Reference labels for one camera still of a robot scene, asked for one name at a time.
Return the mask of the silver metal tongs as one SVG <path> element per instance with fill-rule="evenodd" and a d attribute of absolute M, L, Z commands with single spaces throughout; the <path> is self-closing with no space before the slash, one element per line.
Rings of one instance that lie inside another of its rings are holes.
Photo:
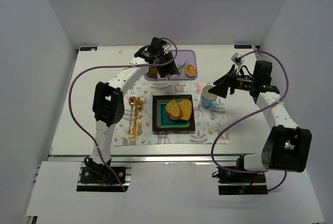
<path fill-rule="evenodd" d="M 176 73 L 176 75 L 180 75 L 187 68 L 188 65 L 189 65 L 188 59 L 186 59 L 184 63 L 178 63 L 176 65 L 177 71 L 178 71 L 178 73 Z M 166 76 L 167 80 L 171 80 L 172 76 L 173 76 L 173 74 L 167 75 Z"/>

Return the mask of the yellow herb bread slice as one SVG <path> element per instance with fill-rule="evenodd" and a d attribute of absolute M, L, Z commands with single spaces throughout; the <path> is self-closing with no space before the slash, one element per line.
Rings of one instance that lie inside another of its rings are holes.
<path fill-rule="evenodd" d="M 192 102 L 188 99 L 184 99 L 182 100 L 181 102 L 178 103 L 181 110 L 182 110 L 182 117 L 181 117 L 181 120 L 182 121 L 188 121 L 191 117 L 191 114 L 192 114 Z"/>

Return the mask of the crusty yellow bread slice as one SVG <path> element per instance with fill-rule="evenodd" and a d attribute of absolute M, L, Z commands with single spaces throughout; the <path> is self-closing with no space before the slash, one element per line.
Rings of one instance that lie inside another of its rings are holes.
<path fill-rule="evenodd" d="M 182 109 L 175 100 L 171 100 L 166 104 L 165 113 L 171 120 L 179 120 L 183 116 Z"/>

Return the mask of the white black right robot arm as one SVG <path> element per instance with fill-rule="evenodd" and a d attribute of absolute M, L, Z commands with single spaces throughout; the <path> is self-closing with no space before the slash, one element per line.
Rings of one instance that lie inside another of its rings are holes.
<path fill-rule="evenodd" d="M 286 111 L 278 88 L 271 85 L 272 69 L 271 62 L 257 61 L 252 75 L 238 75 L 232 66 L 227 74 L 213 83 L 209 93 L 226 98 L 237 89 L 247 91 L 267 121 L 270 134 L 262 151 L 239 158 L 242 170 L 301 173 L 308 160 L 312 134 L 308 129 L 300 128 Z"/>

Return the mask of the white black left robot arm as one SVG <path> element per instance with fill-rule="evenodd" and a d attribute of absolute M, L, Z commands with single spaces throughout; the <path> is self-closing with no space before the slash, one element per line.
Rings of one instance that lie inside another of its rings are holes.
<path fill-rule="evenodd" d="M 150 45 L 140 48 L 127 66 L 106 83 L 95 87 L 93 112 L 96 120 L 94 148 L 84 161 L 86 167 L 99 177 L 109 175 L 110 148 L 115 126 L 124 115 L 124 96 L 150 68 L 157 68 L 162 77 L 177 74 L 175 56 L 166 51 L 168 38 L 154 37 Z"/>

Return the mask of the dark brown bread slice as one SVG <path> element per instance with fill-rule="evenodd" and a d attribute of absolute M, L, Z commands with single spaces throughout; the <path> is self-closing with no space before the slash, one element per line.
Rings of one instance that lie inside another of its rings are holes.
<path fill-rule="evenodd" d="M 146 74 L 149 78 L 156 80 L 158 77 L 158 69 L 157 68 L 150 68 L 148 73 Z"/>

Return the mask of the light blue mug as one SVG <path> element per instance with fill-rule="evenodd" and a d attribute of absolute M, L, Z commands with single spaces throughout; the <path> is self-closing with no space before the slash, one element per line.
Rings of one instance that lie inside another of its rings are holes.
<path fill-rule="evenodd" d="M 209 92 L 209 89 L 211 88 L 213 88 L 212 85 L 207 85 L 201 91 L 200 102 L 201 105 L 207 109 L 216 108 L 217 95 Z"/>

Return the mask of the small orange round bun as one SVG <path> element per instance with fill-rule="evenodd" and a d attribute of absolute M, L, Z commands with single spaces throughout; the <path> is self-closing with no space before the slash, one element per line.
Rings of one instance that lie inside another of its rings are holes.
<path fill-rule="evenodd" d="M 185 74 L 187 77 L 189 78 L 194 78 L 197 75 L 197 71 L 196 68 L 192 65 L 189 64 L 186 68 L 185 68 Z"/>

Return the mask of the right blue corner label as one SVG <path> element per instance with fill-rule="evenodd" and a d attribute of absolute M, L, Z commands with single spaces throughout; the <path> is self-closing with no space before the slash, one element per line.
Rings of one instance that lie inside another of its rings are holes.
<path fill-rule="evenodd" d="M 252 46 L 246 45 L 246 44 L 235 44 L 234 48 L 235 49 L 252 49 Z"/>

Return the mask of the blue corner label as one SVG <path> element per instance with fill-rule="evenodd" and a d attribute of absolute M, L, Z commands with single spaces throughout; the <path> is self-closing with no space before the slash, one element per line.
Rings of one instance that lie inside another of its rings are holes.
<path fill-rule="evenodd" d="M 80 47 L 79 51 L 96 51 L 97 46 L 91 46 L 91 47 Z"/>
<path fill-rule="evenodd" d="M 234 48 L 235 49 L 252 49 L 252 46 L 246 45 L 246 44 L 235 44 Z"/>

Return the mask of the animal print placemat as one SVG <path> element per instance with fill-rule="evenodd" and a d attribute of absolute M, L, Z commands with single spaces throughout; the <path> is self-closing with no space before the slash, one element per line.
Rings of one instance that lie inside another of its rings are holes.
<path fill-rule="evenodd" d="M 143 133 L 131 137 L 128 133 L 131 107 L 126 104 L 122 120 L 117 124 L 113 134 L 116 147 L 148 145 L 148 144 L 212 144 L 226 126 L 226 107 L 222 98 L 216 101 L 215 109 L 207 109 L 201 105 L 200 95 L 204 85 L 199 83 L 146 83 L 136 84 L 128 90 L 125 99 L 131 96 L 143 100 L 142 129 Z M 191 94 L 196 130 L 170 131 L 154 133 L 152 131 L 152 97 L 158 95 Z"/>

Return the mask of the gold fork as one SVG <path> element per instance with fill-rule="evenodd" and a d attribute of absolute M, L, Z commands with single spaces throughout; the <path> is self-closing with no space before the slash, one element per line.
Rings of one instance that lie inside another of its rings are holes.
<path fill-rule="evenodd" d="M 142 131 L 142 108 L 143 108 L 143 100 L 141 97 L 138 97 L 138 130 L 137 130 L 137 135 L 141 135 L 143 133 Z"/>

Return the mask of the gold spoon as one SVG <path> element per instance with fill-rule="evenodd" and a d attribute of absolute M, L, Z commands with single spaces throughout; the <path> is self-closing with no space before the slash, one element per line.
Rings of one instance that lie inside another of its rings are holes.
<path fill-rule="evenodd" d="M 128 133 L 131 133 L 131 128 L 132 128 L 132 118 L 133 118 L 133 110 L 135 109 L 136 106 L 136 97 L 131 96 L 129 98 L 129 105 L 131 107 L 131 114 L 130 114 L 130 122 L 129 122 L 129 128 L 128 128 Z"/>

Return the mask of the black teal square plate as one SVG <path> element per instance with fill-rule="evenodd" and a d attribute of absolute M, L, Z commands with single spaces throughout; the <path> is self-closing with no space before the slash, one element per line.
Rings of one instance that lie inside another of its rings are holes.
<path fill-rule="evenodd" d="M 177 103 L 188 99 L 193 103 L 191 94 L 181 95 L 158 95 L 152 97 L 152 131 L 154 133 L 170 132 L 170 131 L 188 131 L 194 132 L 196 130 L 194 109 L 191 106 L 192 113 L 189 120 L 171 120 L 166 114 L 166 104 L 172 100 Z"/>

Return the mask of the gold knife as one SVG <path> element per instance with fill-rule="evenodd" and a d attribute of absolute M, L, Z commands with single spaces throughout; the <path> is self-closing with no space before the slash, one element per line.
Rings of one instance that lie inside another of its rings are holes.
<path fill-rule="evenodd" d="M 138 116 L 138 105 L 139 105 L 139 97 L 136 98 L 136 104 L 135 104 L 135 111 L 134 111 L 134 118 L 133 118 L 133 127 L 131 131 L 131 137 L 136 136 L 136 122 L 137 122 L 137 116 Z"/>

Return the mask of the left blue corner label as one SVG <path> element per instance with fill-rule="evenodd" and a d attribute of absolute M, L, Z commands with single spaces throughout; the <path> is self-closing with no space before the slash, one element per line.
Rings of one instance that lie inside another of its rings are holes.
<path fill-rule="evenodd" d="M 91 46 L 91 47 L 80 47 L 79 51 L 96 51 L 97 46 Z"/>

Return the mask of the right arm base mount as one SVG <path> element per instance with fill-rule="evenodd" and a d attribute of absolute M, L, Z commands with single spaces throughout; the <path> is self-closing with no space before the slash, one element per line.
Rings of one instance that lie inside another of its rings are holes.
<path fill-rule="evenodd" d="M 217 168 L 212 177 L 217 179 L 219 195 L 268 194 L 263 174 L 240 174 Z"/>

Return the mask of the aluminium rail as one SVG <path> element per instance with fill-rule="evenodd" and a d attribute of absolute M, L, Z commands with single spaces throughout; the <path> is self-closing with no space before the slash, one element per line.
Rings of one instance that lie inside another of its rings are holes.
<path fill-rule="evenodd" d="M 50 155 L 47 161 L 50 162 L 82 162 L 87 155 Z M 209 155 L 148 155 L 148 156 L 111 156 L 112 162 L 118 163 L 139 163 L 139 162 L 212 162 Z"/>

